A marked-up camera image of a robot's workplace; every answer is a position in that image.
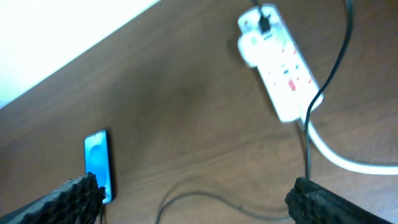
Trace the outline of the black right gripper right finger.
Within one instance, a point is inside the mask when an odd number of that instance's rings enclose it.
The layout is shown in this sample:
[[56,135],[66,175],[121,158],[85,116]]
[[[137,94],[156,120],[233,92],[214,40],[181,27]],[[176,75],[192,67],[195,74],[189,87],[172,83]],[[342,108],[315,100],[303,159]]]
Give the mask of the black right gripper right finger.
[[305,177],[296,179],[285,202],[299,224],[391,224]]

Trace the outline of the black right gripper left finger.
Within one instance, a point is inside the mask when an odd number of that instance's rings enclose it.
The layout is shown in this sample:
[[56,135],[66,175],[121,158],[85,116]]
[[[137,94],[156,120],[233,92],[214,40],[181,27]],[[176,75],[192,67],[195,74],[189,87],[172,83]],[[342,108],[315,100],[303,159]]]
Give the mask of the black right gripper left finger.
[[91,172],[1,217],[7,224],[92,224],[101,213],[104,187]]

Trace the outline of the blue Galaxy smartphone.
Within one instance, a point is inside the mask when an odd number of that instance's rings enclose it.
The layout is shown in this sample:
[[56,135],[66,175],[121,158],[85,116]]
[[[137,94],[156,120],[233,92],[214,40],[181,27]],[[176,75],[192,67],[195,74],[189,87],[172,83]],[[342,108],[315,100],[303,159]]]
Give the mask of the blue Galaxy smartphone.
[[111,203],[114,199],[114,187],[107,130],[99,130],[85,138],[84,155],[86,173],[93,173],[98,186],[104,187],[103,203]]

